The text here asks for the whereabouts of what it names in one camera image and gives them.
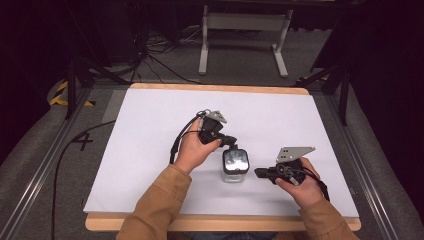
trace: person's left hand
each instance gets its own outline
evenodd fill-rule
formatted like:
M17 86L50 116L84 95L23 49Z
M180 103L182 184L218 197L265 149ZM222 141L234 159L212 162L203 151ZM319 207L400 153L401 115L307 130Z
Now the person's left hand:
M221 139L208 144L200 142L199 133L197 132L199 123L200 119L196 119L187 130L181 141L177 160L174 163L175 166L186 173L190 173L194 168L200 166L209 154L215 151L221 144Z

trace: finger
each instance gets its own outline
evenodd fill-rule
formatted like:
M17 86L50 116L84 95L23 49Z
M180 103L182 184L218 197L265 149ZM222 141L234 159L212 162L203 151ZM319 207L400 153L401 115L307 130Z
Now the finger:
M213 142L206 144L205 146L208 148L210 152L215 151L222 143L221 139L216 139Z
M288 193L290 193L296 187L293 184L288 183L281 178L275 179L275 184L277 184L280 188L282 188Z
M199 130L200 118L194 120L187 131L197 131Z
M313 174L315 174L315 176L317 176L317 177L318 177L318 179L320 179L320 176L319 176L319 174L318 174L317 170L315 170L314 166L312 166L312 163L309 161L309 159L307 159L307 158L305 158L305 157L300 157L299 159L300 159L300 161L302 162L302 166L303 166L303 167L305 167L305 168L307 168L307 169L311 170L311 172L312 172Z

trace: wooden table edge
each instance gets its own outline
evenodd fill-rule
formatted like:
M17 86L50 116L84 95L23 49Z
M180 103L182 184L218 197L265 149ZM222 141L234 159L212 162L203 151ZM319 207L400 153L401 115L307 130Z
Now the wooden table edge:
M305 88L292 87L134 83L130 86L130 89L168 89L309 95L308 90Z
M88 213L90 231L119 231L127 214ZM352 231L361 228L358 217L344 218ZM300 217L179 215L168 231L306 231Z

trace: metal frame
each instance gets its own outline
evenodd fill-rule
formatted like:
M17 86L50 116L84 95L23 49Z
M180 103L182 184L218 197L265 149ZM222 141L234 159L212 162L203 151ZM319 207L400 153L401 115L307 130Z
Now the metal frame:
M362 160L361 155L359 154L358 149L356 148L355 142L352 139L349 129L346 126L343 126L343 123L338 117L337 111L339 107L337 106L336 100L333 96L325 96L325 99L334 117L334 120L337 122L337 127L340 133L342 134L343 139L345 140L346 146L349 149L349 153L352 156L352 166L359 179L362 189L364 190L368 204L374 214L378 227L381 233L383 234L383 238L386 240L399 239L393 227L393 224L390 221L390 218L387 215L387 212L383 206L381 197L377 192L374 183L372 182L372 178L368 174L367 168L364 165L364 161Z
M271 47L280 76L283 78L288 77L287 68L281 55L281 49L283 48L292 14L293 10L288 10L285 15L210 13L208 6L205 5L203 7L203 41L200 53L199 74L206 75L209 51L208 30L241 29L280 32L278 43L272 44Z
M71 126L74 123L76 116L78 115L78 112L82 109L85 102L88 100L90 93L91 89L85 88L81 90L73 114L70 115L69 119L65 120L60 127L59 132L57 133L51 147L47 151L43 161L28 184L24 194L21 197L21 200L15 207L15 210L1 231L0 240L13 239L15 237L21 224L25 220L26 215L31 209L32 204L37 198L38 193L43 187L51 169L57 162L58 156L60 155L60 152L65 145L64 140L68 135Z

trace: black curtain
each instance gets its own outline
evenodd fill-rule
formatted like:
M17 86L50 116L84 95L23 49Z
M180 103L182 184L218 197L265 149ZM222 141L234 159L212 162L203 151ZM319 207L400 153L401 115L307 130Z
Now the black curtain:
M43 1L0 3L0 163L49 110L47 94L68 61Z
M424 222L424 14L411 1L367 4L372 11L342 17L315 66L350 55L361 108Z

